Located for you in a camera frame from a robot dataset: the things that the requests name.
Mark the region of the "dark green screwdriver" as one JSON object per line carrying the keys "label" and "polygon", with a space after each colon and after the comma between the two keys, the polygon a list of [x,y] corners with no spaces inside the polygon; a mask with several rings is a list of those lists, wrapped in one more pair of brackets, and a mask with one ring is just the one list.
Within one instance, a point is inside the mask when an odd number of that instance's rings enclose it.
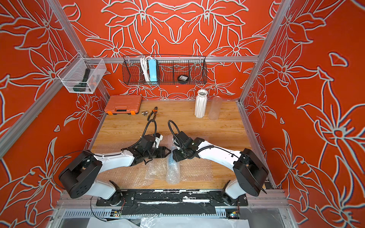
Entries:
{"label": "dark green screwdriver", "polygon": [[90,68],[86,68],[82,81],[73,87],[75,92],[85,92],[87,86],[86,82],[88,80],[89,74]]}

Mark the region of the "clear acrylic wall box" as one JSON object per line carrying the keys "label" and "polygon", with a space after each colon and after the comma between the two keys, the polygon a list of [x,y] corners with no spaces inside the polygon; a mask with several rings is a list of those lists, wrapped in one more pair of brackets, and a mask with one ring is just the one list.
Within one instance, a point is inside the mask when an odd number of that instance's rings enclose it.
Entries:
{"label": "clear acrylic wall box", "polygon": [[[73,87],[82,81],[86,68],[90,68],[90,74],[86,82],[86,90],[85,92],[75,92]],[[80,53],[77,53],[62,68],[57,74],[57,77],[70,93],[93,94],[105,73],[106,65],[103,59],[84,58]]]}

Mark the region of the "white ribbed ceramic vase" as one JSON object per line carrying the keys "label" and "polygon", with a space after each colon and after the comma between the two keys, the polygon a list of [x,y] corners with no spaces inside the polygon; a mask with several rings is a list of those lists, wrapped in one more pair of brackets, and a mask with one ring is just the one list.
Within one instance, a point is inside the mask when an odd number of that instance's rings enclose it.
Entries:
{"label": "white ribbed ceramic vase", "polygon": [[195,101],[195,111],[194,115],[197,118],[203,118],[205,116],[205,110],[208,100],[208,92],[205,89],[200,89],[197,93]]}

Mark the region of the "orange black pliers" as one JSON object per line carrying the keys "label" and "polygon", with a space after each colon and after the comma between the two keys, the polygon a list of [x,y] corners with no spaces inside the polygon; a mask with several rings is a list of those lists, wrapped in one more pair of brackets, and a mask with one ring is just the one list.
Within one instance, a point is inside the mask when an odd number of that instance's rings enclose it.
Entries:
{"label": "orange black pliers", "polygon": [[155,108],[151,111],[151,113],[147,117],[147,121],[155,120],[158,112],[158,107],[155,106]]}

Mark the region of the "orange plastic tool case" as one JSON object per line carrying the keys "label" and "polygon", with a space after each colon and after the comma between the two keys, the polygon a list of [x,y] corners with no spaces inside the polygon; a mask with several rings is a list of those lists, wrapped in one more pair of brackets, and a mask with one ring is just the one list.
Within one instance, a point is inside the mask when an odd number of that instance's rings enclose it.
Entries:
{"label": "orange plastic tool case", "polygon": [[142,102],[141,95],[113,95],[110,97],[104,111],[108,115],[139,114]]}

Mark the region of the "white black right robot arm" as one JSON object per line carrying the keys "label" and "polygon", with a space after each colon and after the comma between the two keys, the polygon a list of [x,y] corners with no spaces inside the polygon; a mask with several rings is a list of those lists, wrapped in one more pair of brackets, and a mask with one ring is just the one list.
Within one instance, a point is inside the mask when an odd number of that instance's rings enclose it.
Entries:
{"label": "white black right robot arm", "polygon": [[222,189],[221,200],[227,204],[244,194],[259,196],[269,171],[256,154],[245,148],[243,151],[233,151],[216,146],[202,138],[194,140],[184,132],[173,134],[173,159],[180,162],[185,159],[206,159],[230,169],[235,179],[230,180]]}

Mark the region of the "bubble wrap sheet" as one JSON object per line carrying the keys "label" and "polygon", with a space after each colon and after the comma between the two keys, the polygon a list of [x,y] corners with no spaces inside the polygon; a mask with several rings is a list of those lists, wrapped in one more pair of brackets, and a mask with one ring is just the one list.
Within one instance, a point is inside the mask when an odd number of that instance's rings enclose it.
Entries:
{"label": "bubble wrap sheet", "polygon": [[[95,154],[116,153],[132,144],[132,141],[95,143],[91,151]],[[155,160],[152,160],[147,164],[142,162],[132,167],[111,169],[99,174],[98,178],[104,182],[113,181],[122,189],[143,189],[154,183],[154,179],[147,176],[148,169],[152,167],[154,162]]]}

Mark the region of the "narrow bubble bundle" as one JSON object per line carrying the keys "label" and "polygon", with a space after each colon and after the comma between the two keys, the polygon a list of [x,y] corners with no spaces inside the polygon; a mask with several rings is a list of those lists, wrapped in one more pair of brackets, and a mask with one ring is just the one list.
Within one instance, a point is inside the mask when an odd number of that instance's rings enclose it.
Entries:
{"label": "narrow bubble bundle", "polygon": [[173,135],[168,135],[167,148],[171,150],[171,153],[166,158],[167,162],[167,173],[166,182],[168,184],[176,185],[180,183],[180,164],[177,163],[173,158],[173,151],[177,149],[177,146],[173,143]]}

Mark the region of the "small black device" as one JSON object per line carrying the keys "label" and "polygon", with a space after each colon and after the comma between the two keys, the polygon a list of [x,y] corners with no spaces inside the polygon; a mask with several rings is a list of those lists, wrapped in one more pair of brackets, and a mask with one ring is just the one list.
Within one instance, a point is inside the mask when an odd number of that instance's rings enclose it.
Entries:
{"label": "small black device", "polygon": [[186,75],[180,75],[177,80],[179,83],[186,83],[189,81],[189,77]]}

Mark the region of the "bubble wrap roll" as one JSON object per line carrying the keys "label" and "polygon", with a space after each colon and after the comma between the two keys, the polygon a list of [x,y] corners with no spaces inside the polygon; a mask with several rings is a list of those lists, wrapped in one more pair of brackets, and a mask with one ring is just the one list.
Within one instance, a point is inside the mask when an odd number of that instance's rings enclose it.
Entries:
{"label": "bubble wrap roll", "polygon": [[[211,181],[213,171],[211,162],[198,158],[187,159],[178,162],[180,164],[180,183],[183,181]],[[167,162],[166,158],[156,159],[152,167],[148,169],[148,178],[166,181]]]}

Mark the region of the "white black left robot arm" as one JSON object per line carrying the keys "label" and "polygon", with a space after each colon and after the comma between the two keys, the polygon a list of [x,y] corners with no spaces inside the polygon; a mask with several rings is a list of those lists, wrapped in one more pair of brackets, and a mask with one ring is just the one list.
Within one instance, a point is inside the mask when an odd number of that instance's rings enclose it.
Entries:
{"label": "white black left robot arm", "polygon": [[117,153],[94,154],[89,150],[83,151],[59,174],[59,181],[72,199],[87,195],[117,205],[123,199],[122,190],[112,180],[98,180],[98,175],[167,157],[171,150],[160,146],[162,139],[160,134],[145,135],[137,143]]}

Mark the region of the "light blue box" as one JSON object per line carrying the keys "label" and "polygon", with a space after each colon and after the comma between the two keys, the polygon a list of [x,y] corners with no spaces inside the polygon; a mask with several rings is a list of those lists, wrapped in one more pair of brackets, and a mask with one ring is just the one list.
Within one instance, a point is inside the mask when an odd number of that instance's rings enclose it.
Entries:
{"label": "light blue box", "polygon": [[157,82],[157,64],[155,59],[148,60],[149,65],[149,77],[150,81],[153,83]]}

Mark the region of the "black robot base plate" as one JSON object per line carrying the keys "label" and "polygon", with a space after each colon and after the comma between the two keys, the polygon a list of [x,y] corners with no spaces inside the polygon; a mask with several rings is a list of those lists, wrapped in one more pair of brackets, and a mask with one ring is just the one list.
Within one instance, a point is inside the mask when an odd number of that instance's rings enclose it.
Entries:
{"label": "black robot base plate", "polygon": [[117,206],[134,206],[144,204],[168,203],[203,203],[211,206],[229,206],[221,198],[221,190],[148,190],[132,189],[122,191],[122,200]]}

